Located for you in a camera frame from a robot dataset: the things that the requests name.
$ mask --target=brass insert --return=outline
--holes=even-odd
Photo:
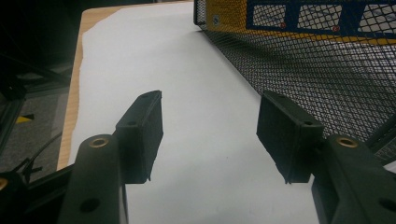
[[[345,138],[345,137],[337,138],[337,143],[343,147],[352,147],[352,148],[357,147],[359,145],[355,140]]]
[[[8,185],[8,180],[0,177],[0,190],[4,189]]]
[[[96,138],[90,142],[90,147],[104,147],[107,143],[107,138]]]

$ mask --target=metal mesh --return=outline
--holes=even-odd
[[[196,0],[195,23],[258,94],[286,94],[325,125],[325,136],[364,142],[390,133],[381,128],[396,112],[392,3]],[[388,162],[395,144],[374,154]]]

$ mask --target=black cable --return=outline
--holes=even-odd
[[[60,136],[62,136],[63,132],[60,132],[58,134],[56,134],[55,136],[53,136],[46,144],[44,144],[36,153],[35,155],[33,155],[32,158],[30,159],[25,159],[21,164],[19,164],[17,167],[15,167],[13,169],[13,172],[17,172],[19,169],[23,167],[22,170],[22,175],[25,177],[25,182],[26,184],[29,184],[30,182],[30,175],[32,173],[35,173],[37,171],[40,171],[42,169],[42,167],[38,167],[38,168],[33,168],[33,165],[35,163],[35,159],[44,151],[44,149],[46,149],[51,143],[53,143],[57,138],[59,138]]]

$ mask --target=wire mesh basket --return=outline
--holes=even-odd
[[[258,94],[288,95],[325,125],[396,159],[396,4],[195,0],[194,22]]]

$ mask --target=white paper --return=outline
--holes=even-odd
[[[125,8],[84,34],[70,163],[138,95],[161,90],[164,136],[152,181],[127,186],[130,223],[318,223],[311,185],[285,185],[256,135],[260,96],[192,12]]]

